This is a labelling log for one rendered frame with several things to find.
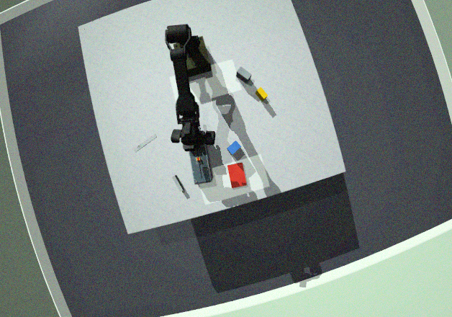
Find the yellow rectangular block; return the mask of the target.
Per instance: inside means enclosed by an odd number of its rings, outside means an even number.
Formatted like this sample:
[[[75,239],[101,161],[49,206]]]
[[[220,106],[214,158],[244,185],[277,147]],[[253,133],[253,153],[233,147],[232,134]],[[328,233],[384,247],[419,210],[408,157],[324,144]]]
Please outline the yellow rectangular block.
[[[263,101],[268,96],[267,93],[262,88],[257,89],[255,94],[261,101]]]

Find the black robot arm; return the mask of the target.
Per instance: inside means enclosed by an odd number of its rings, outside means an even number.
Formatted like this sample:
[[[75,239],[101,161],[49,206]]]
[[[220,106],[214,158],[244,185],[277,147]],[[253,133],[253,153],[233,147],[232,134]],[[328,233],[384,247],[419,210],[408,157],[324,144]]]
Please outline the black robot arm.
[[[198,35],[191,35],[191,28],[188,24],[181,24],[167,26],[165,42],[170,50],[178,88],[176,116],[178,124],[183,125],[181,134],[182,147],[185,151],[195,151],[200,147],[200,141],[196,138],[199,105],[190,91],[186,60],[187,56],[190,57],[200,52],[200,40]],[[172,49],[169,43],[180,43],[180,48]],[[179,115],[183,117],[180,118]]]

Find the red block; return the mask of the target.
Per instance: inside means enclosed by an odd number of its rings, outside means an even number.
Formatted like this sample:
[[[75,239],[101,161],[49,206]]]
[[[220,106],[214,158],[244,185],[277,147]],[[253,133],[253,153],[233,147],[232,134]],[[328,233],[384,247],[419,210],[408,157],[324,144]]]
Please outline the red block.
[[[232,189],[247,186],[243,163],[228,165]]]

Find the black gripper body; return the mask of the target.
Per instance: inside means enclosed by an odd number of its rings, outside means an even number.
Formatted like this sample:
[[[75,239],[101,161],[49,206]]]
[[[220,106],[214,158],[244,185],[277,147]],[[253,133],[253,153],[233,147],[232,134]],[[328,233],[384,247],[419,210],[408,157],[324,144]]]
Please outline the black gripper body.
[[[173,129],[171,134],[171,142],[172,143],[180,143],[182,130],[181,129]],[[202,132],[199,132],[199,127],[197,126],[196,138],[200,142],[205,142],[207,145],[214,145],[215,140],[215,131],[206,131],[206,135]]]

